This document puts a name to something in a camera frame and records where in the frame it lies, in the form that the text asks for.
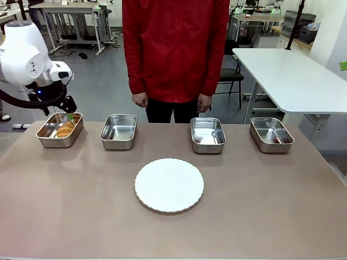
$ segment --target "red sleeve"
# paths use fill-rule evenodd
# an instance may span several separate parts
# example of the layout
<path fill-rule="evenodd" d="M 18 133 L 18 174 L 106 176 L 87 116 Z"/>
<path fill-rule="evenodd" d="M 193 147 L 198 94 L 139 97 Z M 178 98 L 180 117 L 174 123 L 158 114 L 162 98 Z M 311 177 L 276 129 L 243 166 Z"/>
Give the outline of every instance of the red sleeve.
<path fill-rule="evenodd" d="M 140 0 L 123 0 L 123 37 L 129 87 L 132 94 L 145 92 L 142 80 L 142 44 L 140 35 Z"/>
<path fill-rule="evenodd" d="M 207 71 L 201 94 L 212 96 L 217 88 L 226 42 L 229 0 L 215 0 L 207 45 Z"/>

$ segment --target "rectangular metal pan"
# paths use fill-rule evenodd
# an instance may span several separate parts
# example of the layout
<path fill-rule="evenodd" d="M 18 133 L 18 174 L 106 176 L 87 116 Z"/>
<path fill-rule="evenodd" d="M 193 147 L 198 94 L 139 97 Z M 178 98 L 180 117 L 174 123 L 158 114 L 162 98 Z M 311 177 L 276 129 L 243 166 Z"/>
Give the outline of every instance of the rectangular metal pan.
<path fill-rule="evenodd" d="M 110 115 L 102 128 L 100 139 L 107 150 L 130 150 L 134 146 L 137 116 Z"/>
<path fill-rule="evenodd" d="M 226 137 L 217 118 L 193 118 L 190 121 L 190 130 L 194 152 L 222 152 Z"/>
<path fill-rule="evenodd" d="M 83 128 L 83 115 L 81 113 L 73 113 L 73 115 L 75 128 L 70 135 L 59 138 L 57 137 L 57 130 L 69 121 L 69 118 L 66 113 L 54 113 L 36 133 L 36 137 L 40 140 L 41 144 L 44 147 L 55 148 L 67 148 L 73 145 Z"/>
<path fill-rule="evenodd" d="M 294 138 L 276 118 L 252 118 L 250 133 L 263 153 L 287 153 Z"/>

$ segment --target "person's left hand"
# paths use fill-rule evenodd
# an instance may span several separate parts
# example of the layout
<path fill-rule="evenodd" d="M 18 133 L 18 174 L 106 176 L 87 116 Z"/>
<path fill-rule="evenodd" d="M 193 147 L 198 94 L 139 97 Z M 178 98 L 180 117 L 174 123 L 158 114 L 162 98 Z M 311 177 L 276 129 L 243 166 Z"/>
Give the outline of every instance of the person's left hand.
<path fill-rule="evenodd" d="M 205 113 L 211 106 L 212 97 L 200 94 L 197 99 L 197 112 Z"/>

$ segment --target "white plate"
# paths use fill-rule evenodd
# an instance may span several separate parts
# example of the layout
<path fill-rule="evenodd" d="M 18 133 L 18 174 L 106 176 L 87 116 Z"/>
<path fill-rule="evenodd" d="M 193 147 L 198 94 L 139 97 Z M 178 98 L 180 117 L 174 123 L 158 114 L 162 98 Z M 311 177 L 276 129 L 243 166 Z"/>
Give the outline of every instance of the white plate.
<path fill-rule="evenodd" d="M 136 176 L 136 195 L 143 204 L 162 212 L 192 207 L 201 198 L 204 180 L 192 164 L 178 159 L 150 162 Z"/>

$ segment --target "red jacket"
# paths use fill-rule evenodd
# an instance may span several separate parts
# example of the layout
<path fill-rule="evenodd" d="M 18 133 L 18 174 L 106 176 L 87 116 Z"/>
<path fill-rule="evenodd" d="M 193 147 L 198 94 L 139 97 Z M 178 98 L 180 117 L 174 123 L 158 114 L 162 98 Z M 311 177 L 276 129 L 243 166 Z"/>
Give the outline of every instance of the red jacket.
<path fill-rule="evenodd" d="M 229 0 L 123 0 L 122 9 L 133 94 L 184 103 L 215 93 Z"/>

